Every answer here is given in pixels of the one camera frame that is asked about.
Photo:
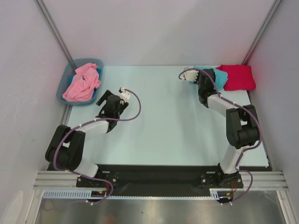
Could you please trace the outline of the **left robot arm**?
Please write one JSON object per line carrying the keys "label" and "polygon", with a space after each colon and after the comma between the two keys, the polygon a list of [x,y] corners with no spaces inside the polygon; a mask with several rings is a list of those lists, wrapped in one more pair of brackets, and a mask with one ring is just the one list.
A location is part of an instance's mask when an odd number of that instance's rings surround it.
{"label": "left robot arm", "polygon": [[96,105],[103,107],[92,122],[79,125],[72,131],[71,127],[59,125],[52,137],[45,154],[45,159],[56,166],[58,170],[72,171],[87,176],[92,186],[103,182],[103,174],[98,172],[99,166],[83,158],[86,141],[112,131],[123,111],[128,107],[130,93],[124,89],[119,95],[107,90],[97,101]]}

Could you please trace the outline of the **turquoise t shirt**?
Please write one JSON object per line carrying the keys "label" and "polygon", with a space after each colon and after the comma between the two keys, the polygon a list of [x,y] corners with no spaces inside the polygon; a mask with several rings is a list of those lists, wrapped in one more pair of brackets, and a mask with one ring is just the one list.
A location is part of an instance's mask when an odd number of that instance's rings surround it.
{"label": "turquoise t shirt", "polygon": [[221,70],[221,67],[210,67],[210,66],[194,66],[196,69],[213,69],[215,73],[215,84],[217,89],[220,91],[223,89],[224,85],[226,84],[228,80],[228,73]]}

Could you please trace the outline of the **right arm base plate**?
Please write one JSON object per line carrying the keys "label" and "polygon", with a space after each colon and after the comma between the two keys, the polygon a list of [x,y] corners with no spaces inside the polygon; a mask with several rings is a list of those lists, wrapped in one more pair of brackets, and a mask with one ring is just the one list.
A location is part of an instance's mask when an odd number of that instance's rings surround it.
{"label": "right arm base plate", "polygon": [[232,174],[225,174],[222,171],[215,173],[202,173],[199,176],[199,183],[203,189],[220,188],[228,189],[234,188],[242,189],[243,182],[239,172]]}

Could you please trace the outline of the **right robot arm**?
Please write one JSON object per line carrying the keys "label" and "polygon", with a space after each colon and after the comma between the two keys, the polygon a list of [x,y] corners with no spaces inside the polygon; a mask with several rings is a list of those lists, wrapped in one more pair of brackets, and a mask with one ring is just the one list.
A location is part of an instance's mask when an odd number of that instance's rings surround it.
{"label": "right robot arm", "polygon": [[238,172],[239,164],[245,152],[261,143],[260,125],[253,105],[241,106],[223,97],[216,87],[213,69],[197,69],[194,81],[198,85],[198,97],[201,104],[226,118],[226,137],[228,149],[219,166],[220,173],[215,181],[220,187],[227,187]]}

